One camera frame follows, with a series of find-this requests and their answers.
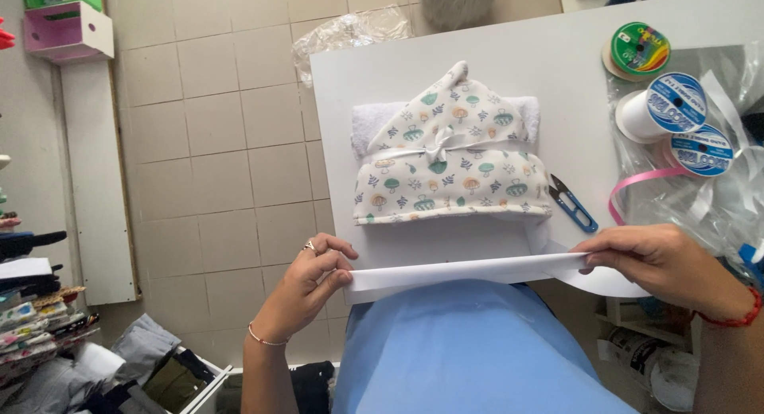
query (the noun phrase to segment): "blue shirt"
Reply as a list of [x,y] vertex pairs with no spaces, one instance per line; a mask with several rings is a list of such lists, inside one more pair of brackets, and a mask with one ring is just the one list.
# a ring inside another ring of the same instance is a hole
[[459,280],[354,306],[332,412],[636,411],[526,286]]

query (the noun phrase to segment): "blue-handled snips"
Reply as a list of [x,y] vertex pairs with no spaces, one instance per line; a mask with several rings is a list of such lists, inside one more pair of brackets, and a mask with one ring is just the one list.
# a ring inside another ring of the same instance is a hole
[[[578,199],[571,193],[570,189],[568,189],[568,186],[566,186],[563,182],[560,181],[557,177],[554,176],[554,174],[551,174],[552,176],[552,182],[555,184],[555,187],[549,186],[549,194],[555,199],[555,201],[560,205],[560,208],[566,213],[568,213],[569,216],[573,219],[573,222],[576,222],[578,226],[584,231],[588,233],[595,233],[597,229],[600,227],[597,222],[594,221],[593,218],[591,218],[591,215],[589,215],[589,212],[586,211],[586,208],[584,208],[583,205],[581,205],[580,202],[578,202]],[[570,209],[565,202],[560,199],[560,193],[564,193],[568,195],[568,198],[575,204],[574,209]],[[586,218],[589,220],[589,224],[584,224],[578,218],[578,212],[581,212]]]

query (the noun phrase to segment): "hand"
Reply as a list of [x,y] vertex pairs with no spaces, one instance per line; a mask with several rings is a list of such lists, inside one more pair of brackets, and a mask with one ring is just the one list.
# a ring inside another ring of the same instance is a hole
[[[357,259],[358,253],[350,243],[327,233],[310,240],[321,255],[310,248],[301,251],[251,323],[252,332],[264,341],[286,341],[316,317],[334,292],[353,281],[346,257]],[[319,283],[324,272],[329,274]]]
[[751,292],[674,224],[610,227],[571,252],[593,252],[587,266],[615,268],[656,298],[712,319],[742,319],[753,306]]

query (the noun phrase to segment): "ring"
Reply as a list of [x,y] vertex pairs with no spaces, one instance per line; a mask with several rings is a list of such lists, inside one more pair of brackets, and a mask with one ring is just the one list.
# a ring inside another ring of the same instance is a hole
[[313,251],[313,253],[315,253],[317,256],[321,256],[319,251],[316,250],[316,248],[313,246],[313,241],[308,240],[308,242],[305,243],[305,246],[302,249],[305,250],[306,248],[310,248]]

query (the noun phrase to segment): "woman's left hand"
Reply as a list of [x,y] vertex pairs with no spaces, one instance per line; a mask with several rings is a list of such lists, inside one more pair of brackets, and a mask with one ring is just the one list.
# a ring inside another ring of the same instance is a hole
[[[316,317],[334,292],[353,281],[346,257],[357,259],[358,253],[350,243],[327,233],[310,241],[320,255],[310,248],[301,251],[250,324],[264,341],[286,341]],[[324,272],[329,274],[319,283]]]

